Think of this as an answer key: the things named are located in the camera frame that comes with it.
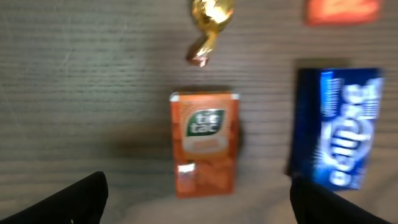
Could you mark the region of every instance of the blue box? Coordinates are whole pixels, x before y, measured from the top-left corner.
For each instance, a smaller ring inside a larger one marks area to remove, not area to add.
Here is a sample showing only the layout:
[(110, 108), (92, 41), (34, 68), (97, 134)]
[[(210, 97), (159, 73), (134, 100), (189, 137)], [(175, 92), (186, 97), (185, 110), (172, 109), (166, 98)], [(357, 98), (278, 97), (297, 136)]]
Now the blue box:
[(361, 188), (379, 115), (380, 74), (377, 68), (299, 71), (290, 175), (329, 190)]

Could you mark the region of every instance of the green leaf logo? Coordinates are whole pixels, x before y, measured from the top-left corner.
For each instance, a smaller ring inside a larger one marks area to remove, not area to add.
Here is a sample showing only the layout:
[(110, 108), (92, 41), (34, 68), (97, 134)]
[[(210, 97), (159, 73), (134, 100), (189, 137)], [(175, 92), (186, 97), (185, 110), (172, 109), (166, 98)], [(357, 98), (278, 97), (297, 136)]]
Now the green leaf logo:
[(225, 110), (201, 110), (197, 111), (189, 119), (187, 136), (210, 136), (216, 134), (223, 124)]

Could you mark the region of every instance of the twisted wrapper end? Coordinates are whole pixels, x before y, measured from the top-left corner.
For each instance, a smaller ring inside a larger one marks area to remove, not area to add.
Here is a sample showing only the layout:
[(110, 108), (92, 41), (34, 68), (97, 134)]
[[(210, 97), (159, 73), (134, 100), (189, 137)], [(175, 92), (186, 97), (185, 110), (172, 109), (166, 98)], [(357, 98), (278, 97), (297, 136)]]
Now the twisted wrapper end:
[(207, 32), (190, 47), (187, 55), (190, 64), (199, 67), (207, 65), (210, 53), (215, 47), (217, 35), (217, 32)]

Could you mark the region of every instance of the black object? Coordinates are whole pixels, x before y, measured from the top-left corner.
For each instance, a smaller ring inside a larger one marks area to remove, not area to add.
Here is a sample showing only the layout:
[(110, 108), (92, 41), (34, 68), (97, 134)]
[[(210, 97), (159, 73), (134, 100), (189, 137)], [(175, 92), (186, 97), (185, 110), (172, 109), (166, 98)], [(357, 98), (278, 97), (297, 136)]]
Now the black object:
[(290, 201), (298, 224), (390, 224), (301, 177), (292, 179)]
[(108, 185), (103, 172), (95, 172), (0, 224), (99, 224)]

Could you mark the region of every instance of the wooden table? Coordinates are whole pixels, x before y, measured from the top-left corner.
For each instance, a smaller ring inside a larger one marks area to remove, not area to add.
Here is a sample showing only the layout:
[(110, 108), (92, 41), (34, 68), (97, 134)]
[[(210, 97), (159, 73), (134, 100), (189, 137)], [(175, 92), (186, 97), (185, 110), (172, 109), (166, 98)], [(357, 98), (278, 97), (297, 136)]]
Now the wooden table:
[[(181, 0), (0, 1), (0, 218), (103, 170), (103, 223), (295, 223), (289, 179), (294, 67), (346, 58), (386, 84), (370, 169), (342, 196), (398, 222), (398, 1), (378, 23), (303, 26), (303, 1), (236, 1), (206, 68), (184, 61), (200, 35)], [(241, 94), (236, 193), (177, 200), (168, 97), (190, 85)]]

